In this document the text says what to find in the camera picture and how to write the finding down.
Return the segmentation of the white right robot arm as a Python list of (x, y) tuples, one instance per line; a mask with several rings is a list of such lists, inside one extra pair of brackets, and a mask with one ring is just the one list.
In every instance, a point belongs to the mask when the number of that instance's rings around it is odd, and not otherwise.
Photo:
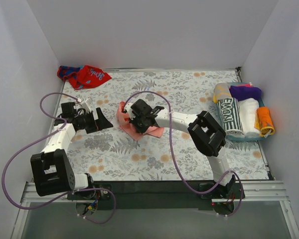
[[(129, 116), (129, 122), (138, 133), (145, 133), (151, 126), (169, 129), (169, 146), (175, 169), (185, 184), (192, 192), (198, 195), (229, 197), (234, 191), (235, 174), (230, 170), (225, 157), (226, 133), (207, 111), (199, 114), (184, 114), (171, 111), (167, 108), (156, 106), (152, 108), (144, 100), (126, 103), (123, 112)], [(185, 180), (177, 165), (172, 144), (172, 130), (178, 130), (190, 135), (196, 149), (207, 157), (213, 173), (213, 184), (210, 189), (198, 191), (193, 189)]]

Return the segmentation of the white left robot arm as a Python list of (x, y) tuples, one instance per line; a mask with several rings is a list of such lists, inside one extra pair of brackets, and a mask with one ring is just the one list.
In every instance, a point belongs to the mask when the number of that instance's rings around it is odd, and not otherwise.
[(94, 112), (85, 105), (76, 108), (76, 103), (62, 103), (60, 118), (54, 121), (52, 135), (45, 148), (30, 159), (33, 179), (39, 196), (47, 196), (79, 190), (85, 199), (95, 196), (96, 187), (88, 173), (75, 174), (69, 162), (67, 151), (76, 133), (84, 130), (87, 134), (112, 128), (113, 124), (103, 115), (100, 108)]

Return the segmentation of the pink panda towel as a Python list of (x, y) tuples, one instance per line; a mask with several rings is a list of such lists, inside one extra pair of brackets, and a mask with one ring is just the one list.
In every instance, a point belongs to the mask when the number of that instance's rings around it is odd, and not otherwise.
[(140, 140), (143, 135), (148, 134), (151, 136), (155, 136), (158, 138), (161, 138), (164, 133), (164, 128), (156, 127), (156, 126), (150, 126), (148, 130), (145, 133), (138, 133), (136, 128), (129, 122), (125, 122), (123, 118), (123, 109), (124, 109), (125, 102), (119, 103), (119, 108), (117, 110), (117, 120), (119, 122), (119, 128), (127, 133), (132, 139), (135, 141)]

